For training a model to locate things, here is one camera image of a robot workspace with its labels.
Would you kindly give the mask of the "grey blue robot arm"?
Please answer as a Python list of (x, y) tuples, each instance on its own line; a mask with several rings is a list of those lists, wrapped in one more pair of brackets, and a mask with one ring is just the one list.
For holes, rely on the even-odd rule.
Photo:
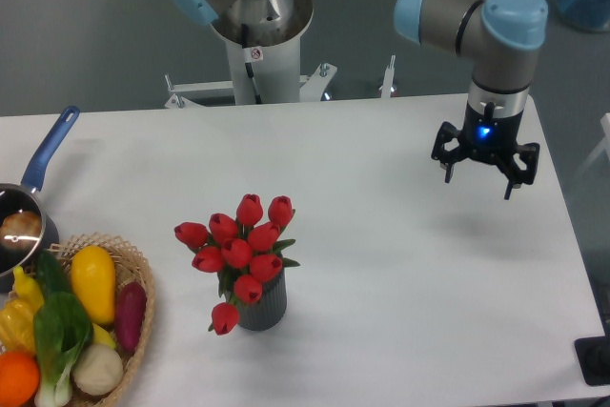
[[(172, 0), (225, 42), (239, 105), (301, 102), (300, 38), (312, 0)], [(396, 32), (472, 60), (461, 128), (443, 123), (432, 157), (445, 172), (470, 159), (499, 169), (509, 189), (535, 180), (539, 145), (517, 135), (545, 39), (545, 0), (396, 0)]]

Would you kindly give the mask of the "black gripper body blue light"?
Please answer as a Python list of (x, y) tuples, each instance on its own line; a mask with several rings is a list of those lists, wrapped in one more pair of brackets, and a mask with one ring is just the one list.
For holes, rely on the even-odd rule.
[(490, 161), (492, 155), (508, 157), (515, 153), (527, 97), (527, 88), (501, 92), (472, 83), (458, 135), (460, 147), (481, 161)]

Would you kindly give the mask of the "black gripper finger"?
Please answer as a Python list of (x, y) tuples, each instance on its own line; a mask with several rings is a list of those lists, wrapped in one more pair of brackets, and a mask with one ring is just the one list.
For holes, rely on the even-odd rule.
[(444, 121), (440, 125), (431, 157), (438, 161), (445, 171), (445, 183), (451, 182), (454, 166), (465, 159), (471, 159), (472, 152), (472, 144), (467, 139), (464, 130), (459, 130), (448, 121)]
[(504, 199), (509, 200), (513, 189), (534, 183), (539, 163), (539, 143), (515, 144), (496, 154), (496, 165), (506, 176)]

